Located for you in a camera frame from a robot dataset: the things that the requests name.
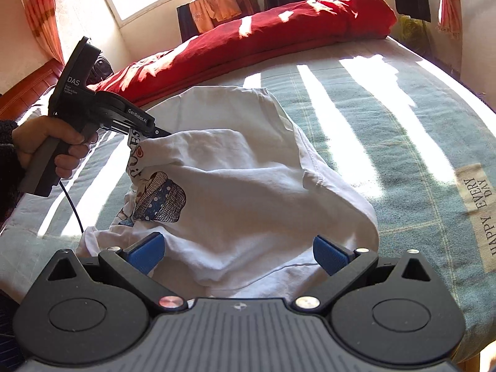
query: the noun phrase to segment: backpack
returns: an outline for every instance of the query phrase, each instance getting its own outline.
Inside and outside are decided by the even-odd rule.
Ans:
[[[97,84],[106,80],[111,75],[113,75],[112,66],[104,56],[99,55],[91,68],[88,79],[86,80],[86,85]]]

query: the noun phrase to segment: human hand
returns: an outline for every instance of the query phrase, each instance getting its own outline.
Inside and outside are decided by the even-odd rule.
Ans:
[[[27,120],[12,131],[12,141],[17,157],[24,169],[28,168],[34,152],[48,136],[71,144],[68,155],[60,154],[55,157],[55,173],[62,179],[71,177],[73,170],[79,166],[80,160],[88,155],[90,144],[98,140],[98,134],[95,133],[85,142],[81,134],[56,117],[40,116]]]

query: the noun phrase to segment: triangular cutout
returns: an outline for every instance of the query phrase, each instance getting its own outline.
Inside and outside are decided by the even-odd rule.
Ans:
[[[75,276],[76,272],[73,269],[73,265],[70,264],[69,259],[61,259],[48,277],[48,281],[66,280]]]
[[[427,275],[418,259],[410,259],[402,275],[403,278],[409,280],[430,281],[431,278]]]

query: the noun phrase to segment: silver bolt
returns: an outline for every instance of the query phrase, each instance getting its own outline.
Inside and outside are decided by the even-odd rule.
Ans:
[[[315,297],[299,297],[294,304],[301,309],[315,309],[321,304],[321,301]]]
[[[170,295],[167,297],[160,298],[158,304],[165,309],[176,309],[183,306],[184,299],[180,297],[176,297],[175,295]]]

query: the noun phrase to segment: bed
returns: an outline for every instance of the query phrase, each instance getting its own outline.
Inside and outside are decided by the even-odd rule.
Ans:
[[[496,114],[482,101],[391,38],[286,54],[200,84],[274,94],[329,166],[374,206],[379,253],[416,248],[440,274],[467,325],[455,360],[494,341],[494,243],[487,231]],[[130,186],[128,153],[122,136],[102,133],[68,182],[83,226],[105,229],[120,210]],[[76,248],[79,238],[59,187],[47,199],[23,197],[0,235],[0,288],[21,300],[53,253]]]

